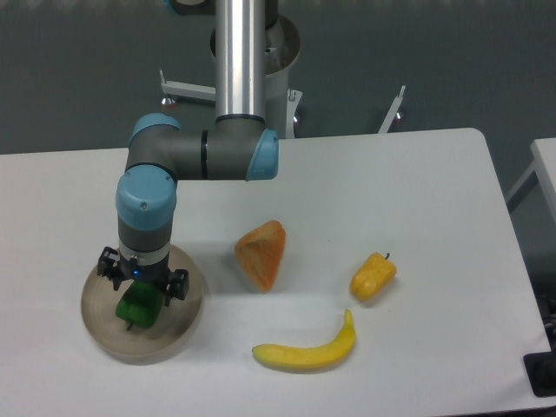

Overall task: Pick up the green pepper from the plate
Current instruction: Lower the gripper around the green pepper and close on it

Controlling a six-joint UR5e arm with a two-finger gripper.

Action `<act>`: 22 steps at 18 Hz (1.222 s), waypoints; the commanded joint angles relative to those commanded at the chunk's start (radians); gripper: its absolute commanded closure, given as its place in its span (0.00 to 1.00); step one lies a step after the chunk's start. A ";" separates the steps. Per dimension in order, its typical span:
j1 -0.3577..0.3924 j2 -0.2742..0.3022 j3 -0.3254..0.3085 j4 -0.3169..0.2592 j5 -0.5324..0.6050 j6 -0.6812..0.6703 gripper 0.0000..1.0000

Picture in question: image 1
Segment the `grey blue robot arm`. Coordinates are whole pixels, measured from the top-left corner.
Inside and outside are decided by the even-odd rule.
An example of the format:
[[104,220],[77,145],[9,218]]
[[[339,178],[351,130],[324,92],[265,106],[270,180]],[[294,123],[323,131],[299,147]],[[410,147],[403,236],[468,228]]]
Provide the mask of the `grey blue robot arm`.
[[119,248],[106,247],[97,274],[114,289],[127,280],[183,300],[189,273],[169,268],[177,184],[186,180],[270,180],[278,173],[277,133],[266,123],[266,30],[275,1],[215,2],[215,129],[182,133],[171,116],[140,118],[116,188]]

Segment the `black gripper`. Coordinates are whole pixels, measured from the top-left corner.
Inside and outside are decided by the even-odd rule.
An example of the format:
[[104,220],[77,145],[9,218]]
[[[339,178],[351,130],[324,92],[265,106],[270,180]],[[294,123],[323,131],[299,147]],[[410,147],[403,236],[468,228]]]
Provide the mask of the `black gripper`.
[[126,259],[111,248],[105,247],[100,254],[96,274],[107,278],[114,290],[124,281],[132,280],[153,285],[164,291],[164,305],[168,307],[172,299],[184,301],[189,291],[189,272],[187,269],[169,270],[169,254],[159,262],[140,265],[135,258]]

